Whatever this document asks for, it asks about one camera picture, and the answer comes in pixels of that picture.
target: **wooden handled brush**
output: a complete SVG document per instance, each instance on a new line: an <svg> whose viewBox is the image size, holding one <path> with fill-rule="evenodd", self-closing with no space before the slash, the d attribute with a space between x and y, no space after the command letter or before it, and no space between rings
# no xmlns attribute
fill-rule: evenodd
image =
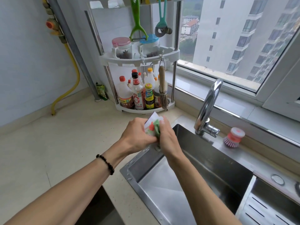
<svg viewBox="0 0 300 225"><path fill-rule="evenodd" d="M163 109L168 108L167 88L165 88L165 67L160 66L159 69L159 98L161 107Z"/></svg>

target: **black bracelet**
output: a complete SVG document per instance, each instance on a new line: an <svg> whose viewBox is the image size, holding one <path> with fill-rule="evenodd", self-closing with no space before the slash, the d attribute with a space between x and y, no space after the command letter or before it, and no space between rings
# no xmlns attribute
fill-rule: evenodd
<svg viewBox="0 0 300 225"><path fill-rule="evenodd" d="M96 158L98 158L98 157L100 157L106 164L107 164L107 166L108 166L108 169L110 170L110 175L113 175L114 174L114 172L115 172L115 170L114 170L114 168L113 168L113 166L109 163L109 162L107 162L106 161L106 158L104 158L104 156L103 155L96 155Z"/></svg>

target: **jar with pink lid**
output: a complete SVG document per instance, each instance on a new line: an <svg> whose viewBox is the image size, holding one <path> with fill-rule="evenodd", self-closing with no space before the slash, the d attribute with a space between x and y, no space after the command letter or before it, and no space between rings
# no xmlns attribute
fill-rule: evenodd
<svg viewBox="0 0 300 225"><path fill-rule="evenodd" d="M119 59L132 59L130 38L117 37L112 40L112 56Z"/></svg>

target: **yellow gas hose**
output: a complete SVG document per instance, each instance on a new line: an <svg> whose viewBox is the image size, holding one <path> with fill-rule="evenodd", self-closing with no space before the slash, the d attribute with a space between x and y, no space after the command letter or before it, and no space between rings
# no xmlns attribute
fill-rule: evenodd
<svg viewBox="0 0 300 225"><path fill-rule="evenodd" d="M67 52L68 52L68 54L69 54L69 56L70 56L70 59L71 59L73 65L74 65L74 68L75 68L75 71L76 71L76 75L77 75L77 80L76 80L76 83L74 84L74 86L73 86L70 90L68 90L66 93L62 94L60 97L58 97L58 98L52 103L52 105L51 105L51 114L52 114L52 115L55 115L55 109L54 109L55 105L56 105L60 100L62 100L65 96L67 96L67 95L70 94L72 91L74 91L75 88L78 86L79 81L80 81L80 72L79 72L79 69L78 69L78 67L77 67L76 61L75 61L75 59L74 59L74 57L73 57L73 55L72 55L72 53L71 53L71 51L70 51L70 48L69 48L68 44L65 43L64 45L65 45L65 48L66 48L66 50L67 50Z"/></svg>

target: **person's left hand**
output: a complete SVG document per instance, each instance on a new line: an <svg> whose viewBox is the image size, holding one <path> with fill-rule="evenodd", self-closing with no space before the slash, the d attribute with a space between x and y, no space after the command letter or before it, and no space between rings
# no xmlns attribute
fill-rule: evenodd
<svg viewBox="0 0 300 225"><path fill-rule="evenodd" d="M123 141L128 148L126 149L128 155L141 151L147 145L157 142L155 136L149 136L145 133L144 125L146 118L136 117L130 121L122 133L120 141Z"/></svg>

